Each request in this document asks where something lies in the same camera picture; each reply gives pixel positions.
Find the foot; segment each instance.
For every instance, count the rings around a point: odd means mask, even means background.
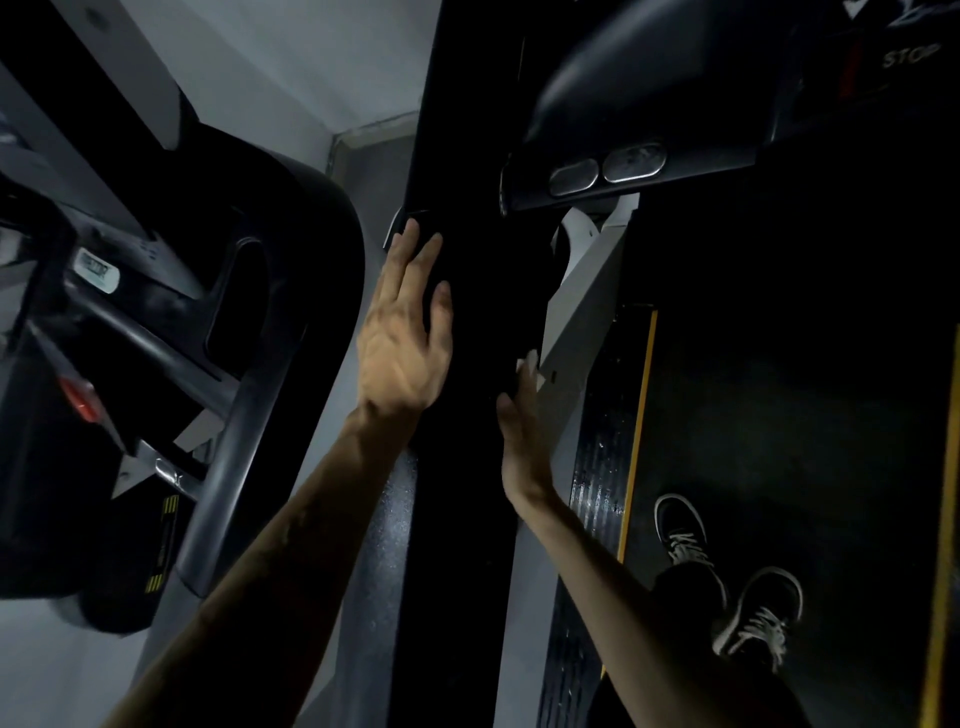
[[[727,586],[707,554],[707,530],[693,504],[676,493],[660,496],[654,504],[654,524],[673,566],[702,564],[709,569],[720,588],[723,608],[727,609]]]
[[[713,651],[777,672],[786,657],[787,632],[803,613],[804,590],[797,577],[777,567],[761,569],[747,582]]]

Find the yellow stripe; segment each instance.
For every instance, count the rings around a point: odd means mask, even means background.
[[[627,475],[627,497],[623,503],[623,521],[620,523],[620,545],[616,550],[616,560],[621,564],[627,553],[627,530],[630,528],[630,510],[634,506],[636,456],[640,452],[640,431],[643,429],[643,408],[647,404],[647,388],[650,386],[650,365],[654,356],[654,337],[657,334],[657,314],[657,311],[650,314],[650,332],[647,334],[647,353],[643,361],[643,380],[640,382],[640,402],[636,406],[634,451],[630,456],[630,474]]]
[[[947,650],[958,470],[960,470],[960,327],[957,327],[953,340],[953,378],[950,383],[950,406],[947,415],[944,492],[940,502],[940,532],[937,541],[937,570],[933,582],[930,642],[926,650],[924,694],[920,703],[921,728],[936,728],[940,724],[940,692],[943,688],[944,657]]]

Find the red light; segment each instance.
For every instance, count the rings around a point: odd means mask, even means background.
[[[57,382],[60,383],[60,389],[63,390],[67,400],[77,410],[77,414],[84,418],[84,422],[91,424],[100,422],[99,408],[96,406],[95,399],[65,376],[58,376]]]

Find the fingernail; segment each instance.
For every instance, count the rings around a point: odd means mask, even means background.
[[[533,376],[537,373],[537,365],[540,363],[540,354],[536,349],[531,349],[527,353],[527,371],[530,372],[530,376]]]

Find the white shoelace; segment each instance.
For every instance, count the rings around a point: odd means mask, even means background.
[[[770,647],[770,654],[774,658],[774,672],[783,664],[786,657],[786,634],[783,632],[784,623],[766,607],[760,607],[756,614],[750,617],[747,623],[737,633],[738,641],[732,651],[738,649],[750,638],[763,640]]]
[[[670,559],[674,566],[692,561],[713,568],[713,562],[707,558],[692,533],[670,534]]]

